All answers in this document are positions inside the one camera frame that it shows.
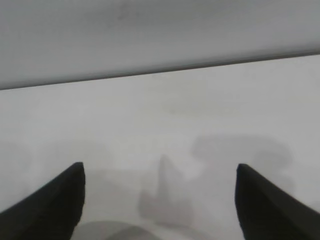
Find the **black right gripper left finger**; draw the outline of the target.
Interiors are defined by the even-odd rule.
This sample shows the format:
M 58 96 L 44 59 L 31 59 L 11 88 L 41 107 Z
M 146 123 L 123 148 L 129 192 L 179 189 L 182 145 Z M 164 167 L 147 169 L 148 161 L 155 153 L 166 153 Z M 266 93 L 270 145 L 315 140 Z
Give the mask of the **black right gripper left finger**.
M 2 240 L 69 240 L 85 203 L 84 164 L 76 162 L 0 213 Z

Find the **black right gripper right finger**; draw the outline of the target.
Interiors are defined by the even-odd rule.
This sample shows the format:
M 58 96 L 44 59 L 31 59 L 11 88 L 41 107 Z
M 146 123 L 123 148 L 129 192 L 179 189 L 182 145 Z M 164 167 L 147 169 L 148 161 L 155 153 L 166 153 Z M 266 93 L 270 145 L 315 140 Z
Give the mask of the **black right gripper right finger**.
M 318 240 L 320 214 L 252 167 L 236 170 L 234 201 L 246 240 Z

